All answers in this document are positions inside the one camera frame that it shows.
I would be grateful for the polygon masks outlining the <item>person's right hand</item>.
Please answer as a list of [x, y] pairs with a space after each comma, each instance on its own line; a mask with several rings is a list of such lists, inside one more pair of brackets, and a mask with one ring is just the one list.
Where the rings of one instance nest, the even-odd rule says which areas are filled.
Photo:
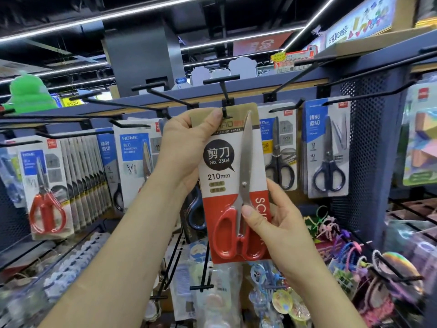
[[298, 208], [278, 184], [269, 178], [266, 181], [273, 200], [270, 203], [270, 223], [274, 228], [271, 232], [256, 234], [265, 243], [271, 259], [284, 274], [287, 259], [303, 258], [304, 254], [318, 251]]

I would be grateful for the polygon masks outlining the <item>person's left hand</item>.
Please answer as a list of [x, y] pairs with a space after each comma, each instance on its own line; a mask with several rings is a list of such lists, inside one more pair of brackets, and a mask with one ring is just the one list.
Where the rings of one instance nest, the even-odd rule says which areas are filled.
[[178, 194], [186, 197], [199, 178], [198, 166], [210, 138], [198, 138], [193, 126], [198, 126], [208, 112], [197, 115], [192, 109], [167, 121], [163, 127], [161, 149], [154, 173], [164, 176]]

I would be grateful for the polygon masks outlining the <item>red-handled scissors card package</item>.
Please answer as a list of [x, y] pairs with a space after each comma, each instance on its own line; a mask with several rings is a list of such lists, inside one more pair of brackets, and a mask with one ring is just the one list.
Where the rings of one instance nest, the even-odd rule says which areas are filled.
[[241, 207], [248, 205], [269, 223], [272, 219], [257, 104], [219, 110], [224, 119], [198, 166], [212, 262], [270, 259], [265, 243], [241, 215]]

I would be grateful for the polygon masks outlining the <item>person's right forearm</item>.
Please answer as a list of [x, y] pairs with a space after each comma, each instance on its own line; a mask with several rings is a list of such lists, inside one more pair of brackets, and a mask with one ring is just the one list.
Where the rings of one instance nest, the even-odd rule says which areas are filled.
[[284, 274], [302, 298], [314, 328], [367, 328], [317, 252], [287, 259]]

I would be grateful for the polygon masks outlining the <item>person's left forearm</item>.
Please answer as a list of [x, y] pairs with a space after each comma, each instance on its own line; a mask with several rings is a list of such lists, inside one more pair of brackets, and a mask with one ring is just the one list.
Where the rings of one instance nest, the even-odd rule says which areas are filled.
[[161, 165], [38, 328], [140, 328], [179, 210], [179, 166]]

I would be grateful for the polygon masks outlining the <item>black display hook with crossbar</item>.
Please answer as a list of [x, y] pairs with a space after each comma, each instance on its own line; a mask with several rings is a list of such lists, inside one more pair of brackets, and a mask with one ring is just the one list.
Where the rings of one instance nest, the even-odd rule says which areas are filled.
[[218, 83], [221, 87], [221, 91], [224, 95], [224, 99], [221, 100], [222, 104], [222, 118], [224, 120], [231, 119], [232, 116], [229, 116], [227, 113], [227, 107], [234, 106], [235, 105], [235, 99], [233, 97], [230, 97], [227, 91], [226, 82], [239, 80], [240, 75], [231, 75], [226, 77], [219, 77], [219, 78], [212, 78], [212, 79], [205, 79], [203, 80], [204, 85], [208, 84], [214, 84]]

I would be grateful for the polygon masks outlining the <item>white cloud-shaped cutouts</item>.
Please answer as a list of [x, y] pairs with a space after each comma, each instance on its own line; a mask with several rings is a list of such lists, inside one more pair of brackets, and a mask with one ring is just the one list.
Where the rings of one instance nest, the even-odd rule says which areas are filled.
[[206, 66], [196, 66], [191, 71], [192, 86], [202, 86], [206, 79], [217, 79], [239, 75], [240, 79], [257, 77], [257, 61], [249, 57], [239, 57], [231, 60], [225, 68], [210, 70]]

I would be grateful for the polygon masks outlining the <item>black metal display hook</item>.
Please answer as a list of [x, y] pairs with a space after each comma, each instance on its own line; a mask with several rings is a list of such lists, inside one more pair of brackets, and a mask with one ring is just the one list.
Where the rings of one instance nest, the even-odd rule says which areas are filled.
[[16, 146], [22, 146], [22, 145], [31, 145], [31, 144], [37, 144], [42, 143], [41, 140], [31, 140], [31, 141], [25, 141], [25, 142], [0, 142], [0, 148], [8, 148], [8, 147], [16, 147]]
[[123, 103], [112, 102], [109, 100], [96, 99], [95, 97], [97, 95], [100, 95], [100, 94], [101, 94], [101, 92], [91, 92], [91, 93], [86, 93], [86, 94], [81, 94], [81, 95], [75, 95], [75, 96], [69, 97], [69, 100], [70, 101], [82, 100], [86, 103], [108, 105], [108, 106], [113, 106], [113, 107], [137, 108], [137, 109], [141, 109], [141, 110], [151, 110], [151, 111], [155, 111], [157, 117], [159, 117], [159, 118], [166, 118], [168, 120], [172, 119], [172, 116], [168, 112], [168, 107], [154, 108], [154, 107], [150, 107], [150, 106], [146, 106], [146, 105], [123, 104]]
[[422, 282], [424, 277], [405, 256], [397, 252], [372, 253], [374, 269], [384, 278], [401, 282]]
[[286, 110], [298, 110], [305, 102], [305, 99], [300, 98], [297, 102], [291, 100], [277, 101], [271, 104], [269, 113], [277, 113]]
[[17, 115], [17, 116], [1, 116], [0, 117], [0, 130], [13, 129], [13, 128], [29, 128], [37, 127], [52, 123], [68, 123], [68, 122], [80, 122], [89, 121], [90, 117], [81, 116], [49, 116], [49, 115]]
[[297, 66], [309, 65], [309, 67], [304, 69], [298, 75], [296, 75], [293, 78], [291, 78], [290, 80], [286, 81], [281, 86], [274, 89], [273, 91], [263, 93], [263, 102], [264, 103], [276, 102], [277, 101], [277, 93], [279, 91], [281, 91], [282, 89], [284, 89], [288, 85], [298, 81], [299, 79], [301, 79], [305, 75], [309, 74], [311, 71], [314, 71], [315, 69], [317, 69], [321, 65], [329, 64], [330, 62], [334, 61], [335, 59], [336, 59], [336, 56], [324, 56], [324, 57], [320, 57], [320, 58], [296, 62], [295, 65], [297, 65]]
[[212, 261], [210, 259], [210, 245], [207, 237], [189, 245], [190, 291], [204, 292], [214, 288], [211, 283]]
[[169, 88], [168, 87], [168, 82], [167, 81], [160, 81], [160, 82], [152, 82], [149, 84], [144, 84], [144, 85], [138, 85], [138, 86], [134, 86], [131, 88], [132, 92], [139, 92], [141, 90], [146, 90], [147, 93], [150, 93], [152, 95], [161, 97], [163, 99], [172, 101], [172, 102], [176, 102], [178, 104], [182, 104], [185, 105], [187, 107], [188, 110], [192, 110], [192, 109], [197, 109], [199, 108], [199, 103], [189, 103], [186, 102], [184, 100], [180, 100], [176, 97], [173, 97], [171, 95], [169, 95], [168, 93], [164, 93], [163, 91], [157, 91], [155, 88], [157, 87], [162, 87], [164, 89]]
[[348, 75], [343, 68], [349, 63], [354, 62], [354, 60], [357, 58], [358, 57], [351, 56], [340, 58], [330, 55], [324, 58], [315, 59], [313, 65], [318, 64], [320, 67], [333, 67], [337, 65], [340, 66], [340, 72], [342, 75], [342, 78], [340, 80], [317, 85], [316, 98], [329, 97], [331, 95], [331, 87], [339, 85], [343, 82], [357, 80], [362, 77], [368, 77], [380, 72], [388, 72], [398, 68], [407, 68], [409, 72], [412, 72], [413, 69], [416, 67], [416, 64], [429, 59], [437, 58], [437, 45], [422, 48], [418, 51], [416, 55], [402, 60], [391, 60], [390, 62], [382, 65], [375, 65], [374, 63], [371, 63], [369, 66], [364, 67], [364, 69], [352, 71]]
[[395, 95], [397, 93], [401, 93], [406, 88], [407, 88], [407, 86], [403, 86], [403, 87], [400, 87], [400, 88], [393, 90], [393, 91], [359, 95], [356, 97], [346, 97], [346, 98], [341, 98], [341, 99], [334, 99], [334, 100], [327, 101], [327, 102], [323, 103], [322, 105], [328, 106], [331, 104], [343, 103], [343, 102], [348, 102], [348, 101], [353, 101], [353, 100], [363, 100], [363, 99], [368, 99], [368, 98], [377, 98], [377, 97], [385, 97], [385, 96]]
[[150, 124], [147, 124], [144, 121], [128, 121], [128, 120], [115, 120], [115, 119], [109, 119], [108, 120], [112, 126], [117, 128], [145, 128], [145, 129], [151, 129], [152, 127]]

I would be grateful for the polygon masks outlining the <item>cartoon sticker packets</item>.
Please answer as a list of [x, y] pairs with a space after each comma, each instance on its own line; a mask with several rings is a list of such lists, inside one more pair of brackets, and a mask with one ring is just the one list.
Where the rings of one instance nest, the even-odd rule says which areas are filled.
[[254, 287], [249, 300], [259, 318], [258, 328], [313, 328], [311, 315], [302, 298], [271, 260], [249, 265]]

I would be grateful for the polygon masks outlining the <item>white scissors package blue label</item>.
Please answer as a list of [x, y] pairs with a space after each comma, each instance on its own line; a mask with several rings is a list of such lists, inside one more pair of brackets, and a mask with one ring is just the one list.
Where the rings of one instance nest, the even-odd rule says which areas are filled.
[[124, 212], [156, 166], [162, 140], [160, 125], [166, 122], [161, 118], [129, 118], [128, 121], [144, 121], [152, 128], [124, 129], [113, 126]]

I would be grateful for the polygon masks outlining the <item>dark square pillar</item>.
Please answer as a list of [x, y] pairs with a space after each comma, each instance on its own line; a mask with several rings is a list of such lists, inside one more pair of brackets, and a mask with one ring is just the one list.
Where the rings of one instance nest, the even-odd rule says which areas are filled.
[[138, 95], [135, 86], [165, 80], [172, 88], [185, 77], [179, 39], [162, 20], [105, 30], [102, 45], [121, 98]]

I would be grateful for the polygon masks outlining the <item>red hanging banner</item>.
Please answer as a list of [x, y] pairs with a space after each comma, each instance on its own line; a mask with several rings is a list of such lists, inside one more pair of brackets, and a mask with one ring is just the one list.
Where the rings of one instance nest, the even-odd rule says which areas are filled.
[[235, 41], [233, 42], [233, 56], [280, 49], [290, 35], [291, 32], [285, 32]]

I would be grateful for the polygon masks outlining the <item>yellow and red shop sign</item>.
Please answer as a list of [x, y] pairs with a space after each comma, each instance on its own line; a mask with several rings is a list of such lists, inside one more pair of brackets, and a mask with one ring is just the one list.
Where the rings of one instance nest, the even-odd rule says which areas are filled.
[[319, 52], [317, 45], [308, 45], [306, 49], [295, 52], [278, 52], [271, 55], [270, 60], [273, 62], [276, 73], [301, 71], [310, 65], [296, 65], [298, 61], [313, 59]]

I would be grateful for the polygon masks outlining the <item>dark blue perforated rack panel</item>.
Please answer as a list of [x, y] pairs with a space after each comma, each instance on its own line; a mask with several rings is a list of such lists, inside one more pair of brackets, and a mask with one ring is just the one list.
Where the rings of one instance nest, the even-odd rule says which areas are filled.
[[[391, 60], [402, 60], [422, 48], [437, 45], [437, 29], [396, 43], [392, 46], [358, 56], [343, 69], [364, 69], [371, 63], [382, 65]], [[342, 78], [340, 66], [328, 67], [330, 82]], [[417, 80], [407, 68], [380, 72], [331, 87], [331, 95], [356, 97], [393, 91]], [[365, 241], [379, 247], [383, 238], [385, 210], [391, 189], [397, 148], [402, 127], [407, 88], [395, 95], [352, 101], [351, 112], [351, 175], [347, 197], [332, 200], [338, 220], [358, 232]]]

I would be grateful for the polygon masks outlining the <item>row of hanging scissors packages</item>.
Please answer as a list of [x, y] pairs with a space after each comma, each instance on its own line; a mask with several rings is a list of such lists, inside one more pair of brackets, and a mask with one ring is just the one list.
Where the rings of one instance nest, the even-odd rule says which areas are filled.
[[103, 162], [92, 133], [70, 133], [59, 140], [74, 232], [102, 217], [112, 207]]

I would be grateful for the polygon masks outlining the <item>holographic round pouch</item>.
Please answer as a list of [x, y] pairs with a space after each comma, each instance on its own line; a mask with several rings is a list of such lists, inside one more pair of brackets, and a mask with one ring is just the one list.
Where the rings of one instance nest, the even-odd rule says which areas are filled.
[[394, 298], [411, 304], [417, 304], [423, 298], [424, 277], [402, 254], [374, 250], [372, 264]]

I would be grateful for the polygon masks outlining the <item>colourful illuminated sign board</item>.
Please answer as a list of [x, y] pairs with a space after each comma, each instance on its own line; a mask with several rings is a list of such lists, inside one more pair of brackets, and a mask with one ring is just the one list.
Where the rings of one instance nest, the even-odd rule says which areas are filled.
[[368, 38], [391, 28], [397, 0], [364, 0], [325, 32], [325, 48]]

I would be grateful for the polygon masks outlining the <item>green plush toy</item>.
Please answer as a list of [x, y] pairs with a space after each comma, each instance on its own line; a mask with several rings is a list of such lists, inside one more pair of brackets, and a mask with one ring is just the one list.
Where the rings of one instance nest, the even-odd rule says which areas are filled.
[[9, 86], [10, 98], [3, 104], [4, 110], [15, 110], [15, 114], [28, 114], [58, 109], [42, 80], [29, 73], [21, 73]]

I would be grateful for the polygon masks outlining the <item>pastel block toy package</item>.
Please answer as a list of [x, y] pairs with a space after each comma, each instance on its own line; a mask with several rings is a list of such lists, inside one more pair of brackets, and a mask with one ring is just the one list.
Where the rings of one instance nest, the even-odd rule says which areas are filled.
[[437, 73], [408, 88], [402, 185], [437, 184]]

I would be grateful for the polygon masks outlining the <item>clear packets of white items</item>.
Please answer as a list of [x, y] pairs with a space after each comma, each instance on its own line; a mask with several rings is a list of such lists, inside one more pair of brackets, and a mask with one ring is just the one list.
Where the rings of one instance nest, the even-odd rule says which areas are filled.
[[0, 328], [36, 328], [110, 237], [94, 232], [40, 273], [0, 287]]

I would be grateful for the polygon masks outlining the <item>blue-handled scissors package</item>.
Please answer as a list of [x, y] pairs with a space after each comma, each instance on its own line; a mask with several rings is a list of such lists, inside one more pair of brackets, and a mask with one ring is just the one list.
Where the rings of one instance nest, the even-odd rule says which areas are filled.
[[180, 224], [188, 244], [207, 237], [205, 212], [199, 182], [185, 198], [180, 210]]

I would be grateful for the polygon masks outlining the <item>black-handled scissors blister package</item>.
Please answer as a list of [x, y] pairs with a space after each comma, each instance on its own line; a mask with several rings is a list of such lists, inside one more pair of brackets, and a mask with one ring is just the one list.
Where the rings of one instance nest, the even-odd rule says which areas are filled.
[[269, 113], [271, 103], [258, 105], [266, 176], [286, 191], [298, 188], [297, 110]]

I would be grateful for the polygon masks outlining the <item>bunch of colourful keychains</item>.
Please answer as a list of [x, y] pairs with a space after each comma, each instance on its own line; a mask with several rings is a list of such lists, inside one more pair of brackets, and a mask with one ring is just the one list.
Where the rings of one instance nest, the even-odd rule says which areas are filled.
[[328, 270], [367, 327], [383, 328], [386, 319], [390, 325], [395, 306], [383, 280], [364, 255], [364, 245], [351, 239], [351, 233], [339, 226], [326, 206], [303, 219]]

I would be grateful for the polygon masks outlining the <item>navy-handled scissors blister package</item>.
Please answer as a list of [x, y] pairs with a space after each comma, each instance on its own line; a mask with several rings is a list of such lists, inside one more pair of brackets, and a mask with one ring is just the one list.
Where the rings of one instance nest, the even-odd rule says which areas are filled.
[[351, 97], [304, 103], [302, 181], [310, 199], [349, 194]]

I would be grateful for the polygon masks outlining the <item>blue-label black-handled scissors package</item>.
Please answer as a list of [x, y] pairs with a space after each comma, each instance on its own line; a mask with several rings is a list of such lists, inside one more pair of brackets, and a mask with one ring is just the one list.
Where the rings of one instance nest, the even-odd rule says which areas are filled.
[[114, 213], [117, 217], [122, 217], [124, 214], [124, 204], [114, 133], [110, 127], [98, 128], [96, 133]]

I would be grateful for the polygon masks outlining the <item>orange-handled scissors blister package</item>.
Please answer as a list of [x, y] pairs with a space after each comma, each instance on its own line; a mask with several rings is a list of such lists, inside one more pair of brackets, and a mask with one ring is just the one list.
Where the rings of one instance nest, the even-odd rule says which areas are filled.
[[34, 240], [65, 239], [74, 235], [69, 210], [63, 154], [57, 139], [30, 136], [18, 142], [42, 143], [16, 146], [25, 193], [30, 231]]

